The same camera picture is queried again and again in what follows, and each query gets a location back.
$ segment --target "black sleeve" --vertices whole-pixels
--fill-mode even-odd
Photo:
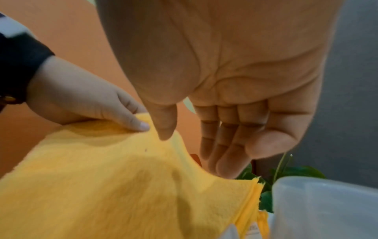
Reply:
[[[29,81],[53,55],[26,27],[0,13],[0,111],[1,105],[25,102]]]

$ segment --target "fingernail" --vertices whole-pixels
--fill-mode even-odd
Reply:
[[[140,128],[142,131],[149,131],[149,130],[150,130],[150,125],[147,124],[146,122],[141,122],[139,128]]]

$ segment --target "microfiber cloth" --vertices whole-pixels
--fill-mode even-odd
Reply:
[[[258,179],[204,171],[175,132],[160,141],[112,122],[61,127],[0,180],[0,238],[216,239],[253,222],[267,235]]]

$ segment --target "gray wall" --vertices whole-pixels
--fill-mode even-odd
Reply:
[[[317,114],[293,155],[328,178],[378,187],[377,0],[345,2]],[[258,162],[258,172],[276,163]]]

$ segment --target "fabric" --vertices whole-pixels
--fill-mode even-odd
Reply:
[[[25,102],[30,80],[53,55],[25,26],[0,14],[0,105]]]
[[[138,118],[152,121],[148,114]],[[267,228],[262,184],[204,171],[180,135],[160,141],[105,121],[60,128],[0,181],[1,238],[212,239]]]

